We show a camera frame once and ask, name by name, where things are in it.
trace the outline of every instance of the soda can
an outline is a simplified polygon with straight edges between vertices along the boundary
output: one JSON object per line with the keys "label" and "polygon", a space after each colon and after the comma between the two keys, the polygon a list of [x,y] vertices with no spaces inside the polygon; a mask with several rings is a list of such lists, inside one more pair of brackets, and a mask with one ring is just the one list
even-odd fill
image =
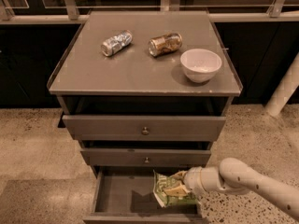
{"label": "soda can", "polygon": [[101,50],[105,56],[112,56],[124,47],[128,46],[133,39],[129,30],[122,31],[102,43]]}
{"label": "soda can", "polygon": [[182,37],[178,33],[171,33],[152,38],[149,41],[149,54],[153,57],[178,50],[182,45]]}

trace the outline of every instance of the drawer handle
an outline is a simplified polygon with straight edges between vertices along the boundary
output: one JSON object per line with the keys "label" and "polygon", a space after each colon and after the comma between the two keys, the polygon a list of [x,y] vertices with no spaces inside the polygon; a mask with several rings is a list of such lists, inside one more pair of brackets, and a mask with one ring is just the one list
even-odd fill
{"label": "drawer handle", "polygon": [[141,133],[143,135],[149,135],[150,134],[150,130],[148,129],[148,127],[143,127]]}
{"label": "drawer handle", "polygon": [[149,159],[148,157],[146,157],[146,158],[144,159],[144,163],[149,164],[149,163],[150,163],[150,159]]}

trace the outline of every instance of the white bowl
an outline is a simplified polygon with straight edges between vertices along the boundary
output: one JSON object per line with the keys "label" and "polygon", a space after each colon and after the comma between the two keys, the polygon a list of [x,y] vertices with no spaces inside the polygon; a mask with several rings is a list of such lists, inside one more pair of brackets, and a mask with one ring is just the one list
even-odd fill
{"label": "white bowl", "polygon": [[202,83],[212,79],[221,69],[219,55],[207,49],[189,49],[180,57],[184,74],[193,82]]}

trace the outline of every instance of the concrete floor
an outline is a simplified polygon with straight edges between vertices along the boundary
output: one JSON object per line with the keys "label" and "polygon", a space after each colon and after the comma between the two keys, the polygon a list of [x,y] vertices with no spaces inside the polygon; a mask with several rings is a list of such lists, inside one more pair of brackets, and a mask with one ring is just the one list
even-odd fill
{"label": "concrete floor", "polygon": [[[96,179],[60,109],[0,109],[0,223],[83,223]],[[299,105],[272,118],[261,105],[232,105],[208,165],[235,157],[299,188]],[[202,198],[203,223],[296,223],[255,193]]]}

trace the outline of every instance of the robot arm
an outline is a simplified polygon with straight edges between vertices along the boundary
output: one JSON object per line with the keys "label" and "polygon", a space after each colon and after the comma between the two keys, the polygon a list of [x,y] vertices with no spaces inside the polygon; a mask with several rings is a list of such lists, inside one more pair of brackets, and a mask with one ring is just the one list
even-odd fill
{"label": "robot arm", "polygon": [[219,168],[194,167],[182,178],[197,197],[209,191],[239,195],[251,190],[299,221],[299,190],[261,175],[237,159],[225,159]]}

